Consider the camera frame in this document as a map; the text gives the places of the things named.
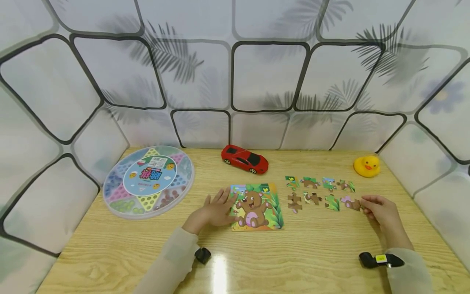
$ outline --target pink bear belly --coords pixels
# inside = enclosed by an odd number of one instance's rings
[[[247,213],[246,217],[245,217],[245,221],[246,221],[246,225],[251,227],[251,219],[252,218],[257,218],[258,216],[256,215],[256,213],[254,212],[249,212]]]

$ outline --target yellow rubber duck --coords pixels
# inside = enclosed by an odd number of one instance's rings
[[[380,173],[380,160],[377,156],[363,156],[354,161],[354,170],[363,177],[371,178]]]

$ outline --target beige sleeve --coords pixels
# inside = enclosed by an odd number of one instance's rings
[[[177,228],[163,245],[134,294],[171,294],[192,270],[198,236]]]
[[[413,250],[390,248],[387,253],[393,254],[405,262],[396,268],[387,268],[388,280],[393,294],[429,294],[432,280],[424,259]]]

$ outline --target table surface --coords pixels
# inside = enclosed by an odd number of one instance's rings
[[[335,212],[303,204],[294,214],[287,208],[292,190],[285,186],[285,175],[346,179],[354,182],[356,197],[381,194],[394,201],[436,293],[470,293],[469,273],[389,168],[382,163],[381,174],[372,179],[354,172],[353,161],[363,152],[258,151],[268,159],[269,171],[252,175],[225,165],[220,150],[184,151],[193,160],[196,178],[182,202],[163,215],[130,221],[111,214],[100,192],[37,293],[131,293],[173,230],[208,193],[243,183],[276,184],[284,229],[205,229],[199,244],[212,252],[212,259],[205,266],[195,262],[176,293],[390,293],[385,268],[363,269],[358,260],[364,251],[383,252],[378,226],[346,208]],[[324,188],[318,191],[328,194]],[[334,194],[339,198],[346,193]]]

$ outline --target red toy car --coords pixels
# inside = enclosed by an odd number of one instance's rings
[[[227,145],[222,150],[225,163],[239,167],[252,174],[264,174],[268,168],[266,158],[235,145]]]

